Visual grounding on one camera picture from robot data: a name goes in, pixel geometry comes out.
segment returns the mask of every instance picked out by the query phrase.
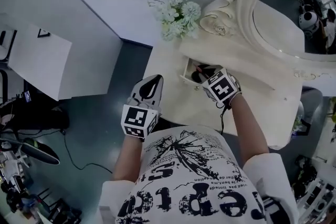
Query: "cable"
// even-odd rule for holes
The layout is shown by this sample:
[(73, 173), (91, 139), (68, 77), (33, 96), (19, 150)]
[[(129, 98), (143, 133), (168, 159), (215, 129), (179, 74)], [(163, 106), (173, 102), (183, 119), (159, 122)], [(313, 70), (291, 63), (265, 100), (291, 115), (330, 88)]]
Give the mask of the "cable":
[(69, 152), (69, 149), (68, 149), (68, 146), (67, 146), (67, 141), (66, 141), (66, 138), (65, 138), (65, 137), (66, 137), (66, 136), (64, 136), (64, 145), (65, 145), (65, 148), (67, 149), (67, 152), (68, 152), (68, 154), (69, 154), (71, 163), (72, 163), (72, 165), (73, 165), (75, 168), (77, 168), (78, 170), (84, 170), (86, 167), (88, 167), (88, 166), (90, 166), (90, 165), (95, 165), (95, 166), (98, 166), (98, 167), (100, 167), (100, 168), (103, 168), (103, 169), (105, 169), (106, 171), (108, 171), (108, 172), (110, 172), (111, 174), (113, 174), (111, 170), (108, 170), (108, 169), (105, 168), (104, 166), (102, 166), (102, 165), (100, 165), (100, 164), (96, 164), (96, 163), (88, 163), (88, 164), (86, 164), (83, 168), (78, 167), (78, 166), (74, 163), (74, 161), (72, 160), (72, 157), (71, 157), (71, 154), (70, 154), (70, 152)]
[(27, 133), (21, 133), (21, 132), (17, 132), (18, 134), (21, 134), (21, 135), (37, 135), (37, 134), (39, 134), (39, 133), (41, 133), (42, 132), (42, 130), (39, 130), (36, 134), (27, 134)]
[(57, 131), (53, 131), (53, 132), (51, 132), (51, 133), (42, 134), (42, 135), (35, 136), (35, 137), (30, 137), (30, 138), (32, 138), (32, 139), (39, 138), (39, 137), (41, 137), (41, 136), (45, 136), (45, 135), (49, 135), (49, 134), (54, 134), (54, 133), (60, 132), (61, 130), (62, 130), (62, 129), (60, 129), (60, 130), (57, 130)]
[(225, 106), (224, 109), (223, 109), (223, 112), (221, 113), (221, 121), (222, 121), (222, 131), (220, 132), (220, 135), (223, 135), (223, 131), (224, 131), (224, 121), (223, 121), (223, 116), (224, 116), (224, 113), (225, 111), (227, 110), (227, 107)]

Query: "white t-shirt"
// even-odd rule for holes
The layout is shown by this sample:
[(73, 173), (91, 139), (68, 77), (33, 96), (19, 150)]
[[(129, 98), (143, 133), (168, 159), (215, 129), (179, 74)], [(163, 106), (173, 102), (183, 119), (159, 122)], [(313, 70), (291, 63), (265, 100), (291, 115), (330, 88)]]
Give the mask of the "white t-shirt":
[(329, 48), (335, 39), (335, 24), (327, 20), (324, 31), (328, 38), (326, 46)]
[(138, 180), (105, 182), (96, 223), (297, 223), (279, 154), (241, 170), (224, 138), (202, 126), (150, 134)]

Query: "mirror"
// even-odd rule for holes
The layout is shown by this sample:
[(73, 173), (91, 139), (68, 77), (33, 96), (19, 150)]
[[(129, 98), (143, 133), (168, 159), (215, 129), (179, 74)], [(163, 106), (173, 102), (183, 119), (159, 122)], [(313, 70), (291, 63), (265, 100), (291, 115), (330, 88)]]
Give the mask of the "mirror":
[(253, 22), (262, 39), (280, 52), (336, 61), (335, 14), (336, 0), (257, 0)]

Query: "white box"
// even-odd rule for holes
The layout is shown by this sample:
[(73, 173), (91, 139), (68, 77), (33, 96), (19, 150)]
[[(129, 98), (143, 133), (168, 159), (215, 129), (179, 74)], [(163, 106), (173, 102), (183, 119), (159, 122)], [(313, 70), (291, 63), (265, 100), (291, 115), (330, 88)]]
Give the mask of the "white box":
[(159, 120), (157, 110), (124, 105), (121, 127), (124, 134), (146, 139)]
[(238, 91), (236, 86), (228, 77), (225, 68), (221, 69), (205, 81), (202, 84), (202, 87), (211, 100), (222, 105), (226, 99), (233, 96)]

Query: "floor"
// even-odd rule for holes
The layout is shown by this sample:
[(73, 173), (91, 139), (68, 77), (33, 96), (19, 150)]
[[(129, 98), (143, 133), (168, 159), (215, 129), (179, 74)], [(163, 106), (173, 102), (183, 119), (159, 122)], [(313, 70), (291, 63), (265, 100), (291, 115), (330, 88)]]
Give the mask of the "floor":
[[(150, 54), (149, 48), (124, 43), (108, 93), (73, 98), (64, 103), (70, 117), (66, 141), (78, 166), (83, 167), (86, 163), (94, 162), (113, 169), (124, 137), (120, 127), (122, 107), (134, 84), (142, 78)], [(289, 178), (293, 178), (296, 173), (293, 162), (297, 155), (313, 154), (321, 134), (326, 109), (327, 100), (324, 100), (318, 108), (309, 135), (292, 140), (278, 151), (282, 155)], [(240, 161), (237, 137), (225, 134), (225, 138)], [(75, 169), (66, 152), (64, 137), (60, 133), (38, 140), (53, 148), (61, 164), (51, 166), (34, 161), (30, 169), (35, 182), (32, 191), (39, 193), (50, 187), (53, 191), (48, 197), (50, 202), (62, 197), (69, 205), (83, 211), (82, 223), (91, 223), (90, 217), (95, 212), (101, 185), (111, 175), (95, 166), (85, 170)]]
[[(299, 27), (299, 6), (300, 2), (298, 0), (260, 0), (261, 2), (269, 5), (270, 7), (276, 9), (282, 14), (286, 15)], [(319, 46), (314, 44), (318, 41), (312, 41), (308, 38), (304, 39), (305, 52), (309, 54), (320, 54), (323, 51), (319, 50)]]

